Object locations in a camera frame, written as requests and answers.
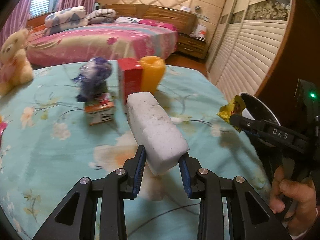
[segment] red box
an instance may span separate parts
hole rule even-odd
[[[126,112],[128,95],[140,92],[142,67],[135,58],[118,60],[119,98]]]

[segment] wall socket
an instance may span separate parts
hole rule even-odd
[[[209,21],[209,18],[205,15],[201,15],[201,14],[198,14],[198,13],[195,13],[195,15],[197,16],[197,18],[201,19],[201,20],[204,20],[206,22]]]

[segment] white foam block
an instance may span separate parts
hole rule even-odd
[[[127,120],[139,145],[144,145],[154,175],[177,165],[189,145],[167,113],[149,92],[131,94],[127,99]]]

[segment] wardrobe door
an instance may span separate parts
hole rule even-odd
[[[223,6],[223,10],[220,16],[220,21],[217,25],[210,48],[208,50],[208,59],[206,62],[207,71],[210,71],[210,68],[213,63],[213,59],[216,56],[218,47],[220,46],[221,39],[225,35],[226,28],[228,26],[228,23],[231,17],[230,13],[233,11],[234,4],[235,4],[235,0],[226,0]]]
[[[226,66],[217,83],[227,100],[255,94],[283,39],[291,0],[250,0]]]
[[[233,80],[230,74],[224,71],[226,68],[227,61],[230,57],[230,53],[233,49],[233,46],[236,42],[236,38],[241,28],[242,20],[245,15],[246,8],[248,7],[249,0],[237,0],[232,12],[231,20],[228,25],[225,36],[217,56],[214,59],[212,68],[210,70],[211,82],[226,95],[232,94],[235,90],[233,85]]]

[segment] human hand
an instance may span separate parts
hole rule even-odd
[[[286,215],[286,217],[293,215],[287,227],[289,234],[298,236],[311,228],[316,220],[315,185],[311,179],[308,179],[305,183],[284,179],[284,169],[280,166],[275,171],[275,178],[272,181],[270,193],[269,207],[274,214],[284,210],[284,203],[279,198],[281,193],[298,202],[294,214]]]

